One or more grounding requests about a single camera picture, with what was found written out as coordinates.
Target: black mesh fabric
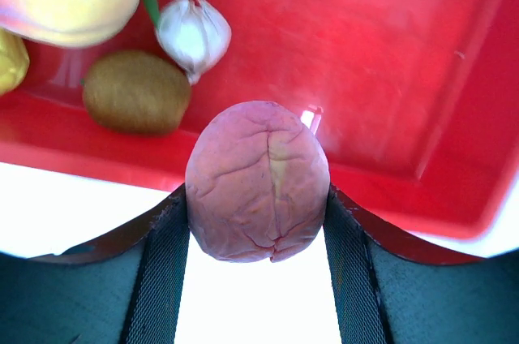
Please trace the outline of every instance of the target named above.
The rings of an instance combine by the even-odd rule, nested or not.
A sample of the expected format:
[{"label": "black mesh fabric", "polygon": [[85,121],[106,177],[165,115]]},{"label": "black mesh fabric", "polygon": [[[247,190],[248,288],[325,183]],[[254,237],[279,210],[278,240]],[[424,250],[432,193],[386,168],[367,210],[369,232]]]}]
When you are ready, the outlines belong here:
[{"label": "black mesh fabric", "polygon": [[519,251],[441,267],[369,244],[397,344],[519,343]]},{"label": "black mesh fabric", "polygon": [[180,195],[148,235],[120,344],[174,342],[188,245],[186,200]]},{"label": "black mesh fabric", "polygon": [[0,254],[0,343],[117,343],[143,246],[86,265]]},{"label": "black mesh fabric", "polygon": [[330,192],[324,239],[343,344],[392,344],[367,237],[337,196]]}]

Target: kiwi fruit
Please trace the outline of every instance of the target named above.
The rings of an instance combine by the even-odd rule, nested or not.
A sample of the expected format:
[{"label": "kiwi fruit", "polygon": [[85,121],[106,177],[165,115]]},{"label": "kiwi fruit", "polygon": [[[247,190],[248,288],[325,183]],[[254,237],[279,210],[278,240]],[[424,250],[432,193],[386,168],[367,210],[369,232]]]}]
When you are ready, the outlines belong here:
[{"label": "kiwi fruit", "polygon": [[83,103],[94,121],[115,131],[166,135],[189,106],[191,86],[176,66],[142,50],[97,60],[84,78]]}]

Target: garlic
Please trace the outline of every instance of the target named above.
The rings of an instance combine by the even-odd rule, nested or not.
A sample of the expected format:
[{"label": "garlic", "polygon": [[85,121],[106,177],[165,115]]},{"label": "garlic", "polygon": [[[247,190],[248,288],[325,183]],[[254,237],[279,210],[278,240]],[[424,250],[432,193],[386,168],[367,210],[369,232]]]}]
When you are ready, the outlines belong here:
[{"label": "garlic", "polygon": [[186,71],[192,85],[225,54],[231,30],[206,0],[174,0],[162,10],[156,35],[162,49]]}]

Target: red container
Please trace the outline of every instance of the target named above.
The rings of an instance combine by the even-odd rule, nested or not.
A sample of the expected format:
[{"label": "red container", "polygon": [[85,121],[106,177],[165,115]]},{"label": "red container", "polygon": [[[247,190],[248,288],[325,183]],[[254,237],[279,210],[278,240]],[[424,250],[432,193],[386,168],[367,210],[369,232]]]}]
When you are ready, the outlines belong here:
[{"label": "red container", "polygon": [[372,212],[459,239],[489,226],[519,166],[519,0],[209,1],[233,39],[178,131],[119,135],[82,106],[101,55],[167,58],[141,5],[103,45],[27,43],[28,76],[0,98],[0,161],[172,191],[216,114],[269,100],[318,114],[332,182]]}]

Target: pink object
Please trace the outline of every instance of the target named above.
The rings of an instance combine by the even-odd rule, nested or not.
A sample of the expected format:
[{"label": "pink object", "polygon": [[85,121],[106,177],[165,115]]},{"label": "pink object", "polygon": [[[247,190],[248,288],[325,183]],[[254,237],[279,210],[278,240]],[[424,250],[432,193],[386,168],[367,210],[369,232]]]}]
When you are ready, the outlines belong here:
[{"label": "pink object", "polygon": [[187,163],[190,228],[218,260],[281,261],[316,237],[329,186],[323,149],[295,114],[240,103],[209,123]]}]

